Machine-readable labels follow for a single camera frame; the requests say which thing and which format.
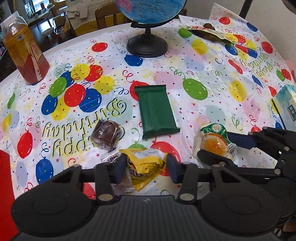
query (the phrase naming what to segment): globe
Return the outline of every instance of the globe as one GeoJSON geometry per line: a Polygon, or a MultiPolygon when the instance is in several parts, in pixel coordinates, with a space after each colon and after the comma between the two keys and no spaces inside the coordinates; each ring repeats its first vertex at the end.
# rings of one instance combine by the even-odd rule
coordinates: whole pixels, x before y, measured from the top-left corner
{"type": "Polygon", "coordinates": [[[115,0],[126,17],[144,24],[162,23],[175,17],[185,3],[186,0],[115,0]]]}

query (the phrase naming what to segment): black globe base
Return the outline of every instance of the black globe base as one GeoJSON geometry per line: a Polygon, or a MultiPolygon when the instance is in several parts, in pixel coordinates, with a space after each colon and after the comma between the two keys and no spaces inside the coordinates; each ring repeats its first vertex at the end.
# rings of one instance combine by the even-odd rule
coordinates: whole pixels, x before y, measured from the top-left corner
{"type": "Polygon", "coordinates": [[[132,37],[126,48],[133,55],[143,58],[156,58],[168,51],[168,44],[161,37],[151,34],[150,28],[147,28],[144,34],[132,37]]]}

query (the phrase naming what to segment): orange juice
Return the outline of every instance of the orange juice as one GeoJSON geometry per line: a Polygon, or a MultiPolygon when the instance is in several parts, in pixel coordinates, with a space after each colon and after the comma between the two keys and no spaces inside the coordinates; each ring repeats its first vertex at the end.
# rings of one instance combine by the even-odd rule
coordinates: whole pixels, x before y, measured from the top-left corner
{"type": "Polygon", "coordinates": [[[24,19],[15,12],[1,23],[1,28],[4,45],[25,81],[35,84],[44,79],[49,63],[24,19]]]}

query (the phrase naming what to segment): tablecloth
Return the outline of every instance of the tablecloth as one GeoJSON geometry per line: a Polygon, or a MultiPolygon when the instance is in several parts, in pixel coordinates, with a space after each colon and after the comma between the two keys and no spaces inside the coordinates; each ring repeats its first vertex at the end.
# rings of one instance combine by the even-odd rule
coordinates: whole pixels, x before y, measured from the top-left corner
{"type": "MultiPolygon", "coordinates": [[[[156,148],[200,167],[205,165],[192,156],[192,147],[205,124],[220,123],[243,134],[263,126],[282,128],[271,98],[293,80],[272,44],[253,25],[219,5],[214,5],[209,20],[187,20],[211,23],[229,34],[235,47],[201,39],[173,20],[152,29],[167,41],[167,53],[140,58],[127,52],[126,43],[144,30],[123,25],[116,32],[80,36],[56,48],[55,54],[45,54],[50,69],[36,85],[26,84],[18,71],[0,84],[0,149],[10,154],[15,198],[73,164],[93,168],[100,163],[107,151],[90,140],[99,119],[120,124],[117,148],[156,148]],[[147,84],[166,84],[180,133],[141,138],[134,87],[147,84]]],[[[261,168],[276,163],[258,149],[241,148],[234,162],[261,168]]],[[[86,185],[89,196],[93,187],[86,185]]],[[[134,194],[177,195],[179,188],[166,171],[134,194]]],[[[199,196],[206,192],[208,186],[201,183],[199,196]]]]}

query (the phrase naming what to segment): barcode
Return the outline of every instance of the barcode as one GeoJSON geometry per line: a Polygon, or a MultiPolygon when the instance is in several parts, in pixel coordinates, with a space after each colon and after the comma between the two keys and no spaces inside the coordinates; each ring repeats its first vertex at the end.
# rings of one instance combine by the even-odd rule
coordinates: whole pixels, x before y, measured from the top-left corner
{"type": "Polygon", "coordinates": [[[232,158],[234,158],[235,155],[237,154],[237,146],[234,143],[231,143],[228,146],[228,151],[229,151],[230,155],[232,156],[232,158]]]}

